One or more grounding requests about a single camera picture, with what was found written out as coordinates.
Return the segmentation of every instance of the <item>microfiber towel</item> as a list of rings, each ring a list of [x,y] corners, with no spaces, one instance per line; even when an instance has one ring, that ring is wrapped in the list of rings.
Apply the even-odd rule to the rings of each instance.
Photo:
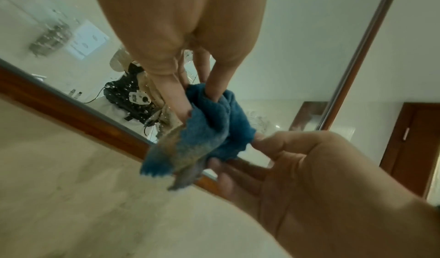
[[[142,163],[141,175],[176,174],[169,190],[193,184],[206,169],[209,158],[222,161],[236,158],[255,135],[233,92],[226,90],[215,103],[205,96],[204,89],[204,84],[187,88],[193,110],[186,126],[177,127],[161,138]]]

